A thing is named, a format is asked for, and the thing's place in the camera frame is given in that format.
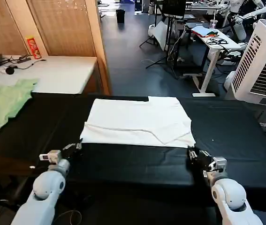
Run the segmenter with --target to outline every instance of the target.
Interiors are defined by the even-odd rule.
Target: green cloth
[[[14,86],[0,86],[0,128],[31,98],[30,93],[37,82],[38,79],[18,80]]]

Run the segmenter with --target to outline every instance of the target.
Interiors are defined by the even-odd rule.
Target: black mat
[[[79,141],[96,96],[44,95],[29,101],[0,130],[0,157],[36,161],[40,153]],[[146,97],[105,97],[147,101]],[[179,98],[192,119],[197,146],[228,160],[229,177],[250,203],[266,210],[266,136],[238,101]],[[183,148],[84,144],[71,162],[68,185],[80,190],[137,193],[198,204],[211,200],[187,168]]]
[[[107,98],[147,101],[146,97]],[[94,99],[77,98],[73,102],[49,142],[49,149],[78,140]],[[225,157],[228,175],[245,187],[251,203],[266,206],[266,136],[252,114],[238,101],[179,100],[192,119],[197,146],[214,156]],[[206,190],[196,187],[187,169],[186,149],[118,144],[83,147],[83,155],[72,163],[68,176],[76,185],[82,183],[84,188],[99,188],[100,192],[103,184],[117,191],[134,187],[134,191],[147,196],[154,194],[168,199],[175,196],[190,202],[202,201],[207,196],[210,199]]]

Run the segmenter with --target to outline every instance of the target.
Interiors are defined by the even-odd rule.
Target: monitor
[[[164,0],[163,1],[163,14],[184,16],[186,8],[186,0]]]

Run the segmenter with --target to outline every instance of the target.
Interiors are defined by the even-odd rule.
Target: air cooler
[[[238,100],[266,105],[266,20],[259,20],[231,88]]]

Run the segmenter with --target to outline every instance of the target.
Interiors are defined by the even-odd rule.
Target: cup
[[[210,20],[209,28],[210,29],[215,29],[217,22],[218,22],[217,20]]]

